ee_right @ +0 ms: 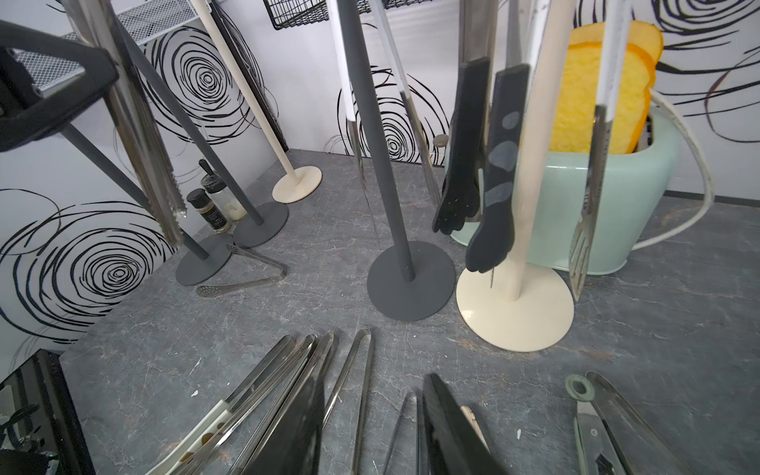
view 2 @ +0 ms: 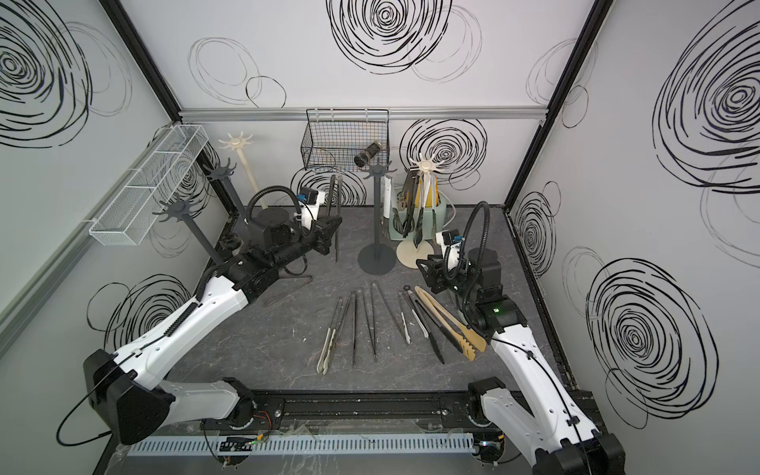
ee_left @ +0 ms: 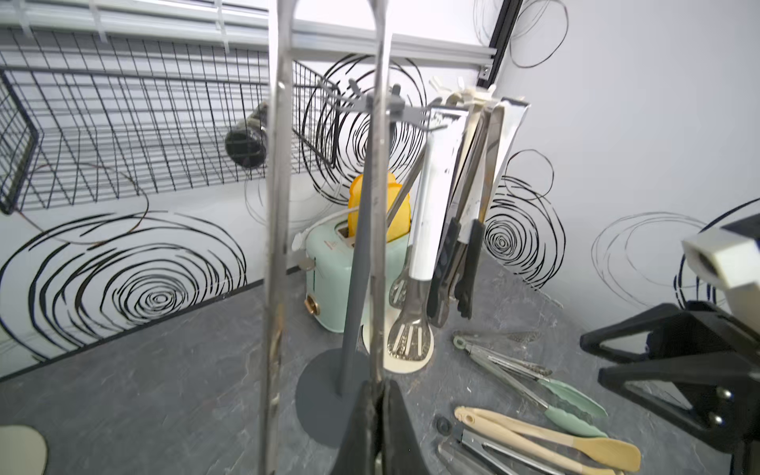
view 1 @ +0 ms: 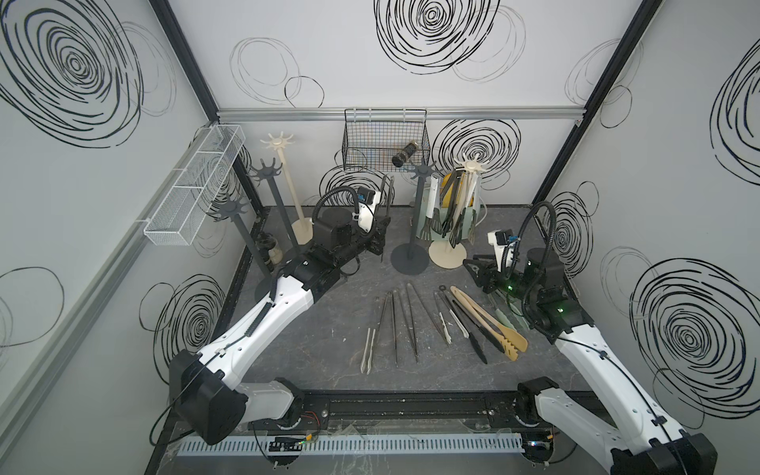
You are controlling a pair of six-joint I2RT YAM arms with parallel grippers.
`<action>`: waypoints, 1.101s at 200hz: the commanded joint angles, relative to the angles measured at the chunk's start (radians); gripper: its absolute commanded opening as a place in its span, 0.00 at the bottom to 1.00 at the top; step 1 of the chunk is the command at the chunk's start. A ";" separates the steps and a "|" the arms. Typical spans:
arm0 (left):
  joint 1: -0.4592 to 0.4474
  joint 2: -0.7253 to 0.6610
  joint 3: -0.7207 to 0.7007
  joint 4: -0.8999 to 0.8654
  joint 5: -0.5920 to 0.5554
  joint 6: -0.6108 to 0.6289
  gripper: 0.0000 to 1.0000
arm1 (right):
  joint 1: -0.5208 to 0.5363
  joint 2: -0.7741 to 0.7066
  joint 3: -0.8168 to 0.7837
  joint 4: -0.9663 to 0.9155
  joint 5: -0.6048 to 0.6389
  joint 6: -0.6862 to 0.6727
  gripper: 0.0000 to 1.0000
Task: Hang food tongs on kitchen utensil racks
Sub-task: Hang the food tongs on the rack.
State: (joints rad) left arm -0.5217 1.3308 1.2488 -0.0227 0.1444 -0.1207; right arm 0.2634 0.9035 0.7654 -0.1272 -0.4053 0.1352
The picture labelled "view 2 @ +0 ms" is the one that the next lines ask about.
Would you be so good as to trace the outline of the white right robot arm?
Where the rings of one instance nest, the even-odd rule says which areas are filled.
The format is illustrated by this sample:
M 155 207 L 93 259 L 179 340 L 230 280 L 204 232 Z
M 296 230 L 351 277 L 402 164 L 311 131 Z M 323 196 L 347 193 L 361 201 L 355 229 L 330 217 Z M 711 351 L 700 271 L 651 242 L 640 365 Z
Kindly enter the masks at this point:
M 528 320 L 503 291 L 492 249 L 416 262 L 427 286 L 416 288 L 433 318 L 463 350 L 492 348 L 520 391 L 478 383 L 476 413 L 494 424 L 530 463 L 534 474 L 621 474 L 625 450 L 603 433 L 563 387 L 543 356 Z

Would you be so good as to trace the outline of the dark grey rack stand back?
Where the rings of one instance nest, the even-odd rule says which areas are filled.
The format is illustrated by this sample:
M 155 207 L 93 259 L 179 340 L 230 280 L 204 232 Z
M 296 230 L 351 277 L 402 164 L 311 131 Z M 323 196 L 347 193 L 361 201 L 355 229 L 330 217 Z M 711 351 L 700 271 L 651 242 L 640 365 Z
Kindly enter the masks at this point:
M 393 249 L 381 241 L 381 178 L 385 175 L 387 166 L 372 165 L 369 176 L 373 179 L 373 242 L 366 245 L 357 258 L 359 267 L 370 275 L 385 275 L 395 266 L 396 257 Z

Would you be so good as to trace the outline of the white handled slotted steel tongs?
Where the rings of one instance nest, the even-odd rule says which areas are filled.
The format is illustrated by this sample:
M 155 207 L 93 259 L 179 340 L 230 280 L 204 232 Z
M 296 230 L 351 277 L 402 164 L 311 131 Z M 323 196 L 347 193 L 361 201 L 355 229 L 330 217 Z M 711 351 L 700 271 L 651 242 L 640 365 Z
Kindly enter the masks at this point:
M 439 205 L 439 186 L 435 174 L 430 173 L 429 189 L 427 190 L 427 209 L 431 211 L 431 223 L 429 223 L 429 240 L 435 239 L 437 233 L 437 206 Z

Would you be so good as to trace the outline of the dark grey rack stand front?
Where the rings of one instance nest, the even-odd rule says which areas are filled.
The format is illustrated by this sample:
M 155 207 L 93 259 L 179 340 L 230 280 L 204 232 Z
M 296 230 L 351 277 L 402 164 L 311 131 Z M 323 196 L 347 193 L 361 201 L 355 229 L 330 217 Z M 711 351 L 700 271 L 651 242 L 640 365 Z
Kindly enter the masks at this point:
M 225 259 L 216 251 L 216 248 L 207 239 L 192 217 L 193 203 L 190 200 L 158 201 L 158 204 L 160 204 L 161 210 L 154 212 L 155 216 L 160 216 L 162 222 L 174 219 L 184 223 L 190 233 L 192 233 L 192 236 L 202 245 L 204 251 L 208 253 L 215 265 L 223 265 L 225 263 Z

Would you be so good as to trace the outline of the steel wire tongs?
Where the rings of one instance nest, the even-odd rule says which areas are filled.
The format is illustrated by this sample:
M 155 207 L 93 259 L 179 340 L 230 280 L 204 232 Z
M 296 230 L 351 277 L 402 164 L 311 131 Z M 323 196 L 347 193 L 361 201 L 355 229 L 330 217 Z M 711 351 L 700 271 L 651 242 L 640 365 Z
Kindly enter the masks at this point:
M 263 301 L 263 308 L 271 308 L 279 304 L 280 302 L 288 299 L 289 297 L 297 294 L 301 289 L 310 285 L 314 280 L 312 275 L 285 275 L 281 278 L 281 281 L 287 282 L 288 287 L 282 292 L 272 295 Z

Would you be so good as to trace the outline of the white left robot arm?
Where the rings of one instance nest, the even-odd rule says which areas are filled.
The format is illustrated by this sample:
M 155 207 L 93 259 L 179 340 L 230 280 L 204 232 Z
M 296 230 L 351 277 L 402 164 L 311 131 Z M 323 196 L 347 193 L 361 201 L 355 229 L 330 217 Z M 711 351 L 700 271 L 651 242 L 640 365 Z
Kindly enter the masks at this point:
M 328 255 L 342 217 L 313 217 L 304 231 L 279 222 L 285 236 L 265 249 L 255 241 L 263 223 L 249 223 L 249 241 L 237 255 L 207 269 L 188 301 L 132 342 L 85 359 L 87 401 L 122 445 L 177 423 L 216 420 L 246 429 L 255 419 L 253 393 L 236 378 L 180 383 L 166 377 L 217 326 L 255 302 L 291 262 L 310 251 Z

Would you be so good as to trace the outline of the black slotted spatula tongs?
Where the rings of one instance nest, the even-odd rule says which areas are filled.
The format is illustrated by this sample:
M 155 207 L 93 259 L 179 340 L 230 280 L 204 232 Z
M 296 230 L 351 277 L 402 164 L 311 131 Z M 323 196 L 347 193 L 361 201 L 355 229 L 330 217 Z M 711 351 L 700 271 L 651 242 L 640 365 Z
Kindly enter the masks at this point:
M 393 210 L 393 229 L 403 238 L 411 233 L 414 223 L 414 210 L 417 203 L 417 191 L 420 182 L 419 170 L 410 170 L 397 196 L 398 207 Z

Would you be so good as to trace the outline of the clear handled steel tongs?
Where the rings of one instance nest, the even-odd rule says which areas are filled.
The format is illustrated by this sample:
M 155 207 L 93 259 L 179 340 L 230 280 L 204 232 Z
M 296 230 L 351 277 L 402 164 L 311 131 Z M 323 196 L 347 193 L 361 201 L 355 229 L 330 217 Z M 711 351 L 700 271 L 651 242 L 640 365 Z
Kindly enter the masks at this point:
M 382 177 L 382 233 L 384 237 L 389 238 L 389 224 L 391 220 L 392 211 L 392 199 L 393 199 L 393 179 L 390 175 L 386 174 Z

